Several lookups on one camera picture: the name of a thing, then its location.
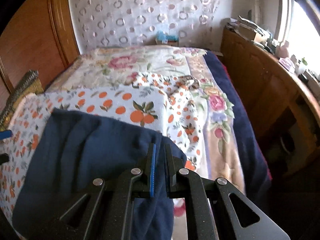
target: wrinkled fabric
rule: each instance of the wrinkled fabric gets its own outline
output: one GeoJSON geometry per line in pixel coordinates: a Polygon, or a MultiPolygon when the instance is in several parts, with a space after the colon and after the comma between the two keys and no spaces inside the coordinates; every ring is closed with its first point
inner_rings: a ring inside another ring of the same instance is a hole
{"type": "Polygon", "coordinates": [[[173,202],[166,196],[164,145],[184,153],[161,133],[115,119],[55,109],[30,163],[12,216],[24,237],[95,178],[116,178],[156,144],[155,194],[135,201],[132,239],[171,239],[173,202]]]}

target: black metal bracket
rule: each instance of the black metal bracket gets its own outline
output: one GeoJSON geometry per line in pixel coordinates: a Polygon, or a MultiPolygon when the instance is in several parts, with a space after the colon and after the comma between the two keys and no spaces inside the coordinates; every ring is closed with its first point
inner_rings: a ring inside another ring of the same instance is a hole
{"type": "MultiPolygon", "coordinates": [[[[189,240],[287,240],[288,235],[225,178],[201,178],[164,153],[169,198],[185,198],[189,240]]],[[[30,240],[130,240],[135,198],[153,195],[155,146],[115,181],[95,179],[30,240]]]]}

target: floral blanket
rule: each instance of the floral blanket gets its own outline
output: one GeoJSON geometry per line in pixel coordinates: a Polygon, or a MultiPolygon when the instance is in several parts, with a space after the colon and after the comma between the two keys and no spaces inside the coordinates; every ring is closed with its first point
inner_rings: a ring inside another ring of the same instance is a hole
{"type": "MultiPolygon", "coordinates": [[[[0,206],[9,221],[28,167],[25,158],[32,156],[52,107],[158,130],[187,155],[187,168],[204,178],[225,177],[245,193],[233,104],[214,81],[205,53],[170,46],[95,49],[78,57],[49,93],[22,102],[24,111],[16,111],[11,123],[14,137],[3,145],[12,161],[0,167],[0,206]]],[[[173,238],[183,239],[177,232],[186,232],[184,200],[175,200],[174,215],[183,228],[174,227],[173,238]]]]}

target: navy blue towel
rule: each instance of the navy blue towel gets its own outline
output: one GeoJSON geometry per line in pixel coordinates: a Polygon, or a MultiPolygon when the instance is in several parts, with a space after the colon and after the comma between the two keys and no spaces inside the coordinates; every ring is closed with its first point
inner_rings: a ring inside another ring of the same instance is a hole
{"type": "Polygon", "coordinates": [[[12,216],[13,227],[29,238],[72,195],[96,178],[118,177],[156,144],[155,192],[135,200],[132,240],[170,240],[173,202],[166,196],[164,145],[186,162],[185,154],[161,133],[115,119],[55,109],[28,168],[12,216]]]}
{"type": "Polygon", "coordinates": [[[247,197],[264,212],[268,211],[267,192],[271,187],[267,163],[260,151],[244,106],[224,66],[217,56],[208,51],[204,59],[217,85],[235,106],[233,130],[235,132],[247,197]]]}

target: curved wooden edge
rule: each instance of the curved wooden edge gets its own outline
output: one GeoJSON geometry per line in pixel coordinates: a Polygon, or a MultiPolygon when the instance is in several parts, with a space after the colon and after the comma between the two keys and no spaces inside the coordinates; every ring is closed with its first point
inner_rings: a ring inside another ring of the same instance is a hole
{"type": "Polygon", "coordinates": [[[1,57],[0,57],[0,75],[1,75],[1,78],[3,79],[3,82],[6,86],[9,94],[12,93],[14,91],[14,87],[9,79],[7,72],[5,71],[1,57]]]}
{"type": "Polygon", "coordinates": [[[48,0],[52,31],[65,68],[80,55],[74,34],[69,1],[48,0]]]}
{"type": "Polygon", "coordinates": [[[279,64],[279,60],[260,49],[263,53],[265,53],[268,57],[270,57],[276,63],[275,66],[278,66],[278,73],[282,75],[284,80],[287,80],[288,83],[291,83],[292,89],[297,89],[299,94],[303,97],[307,105],[309,106],[311,112],[313,113],[318,126],[320,127],[320,105],[309,88],[297,77],[296,74],[290,73],[283,66],[279,64]]]}

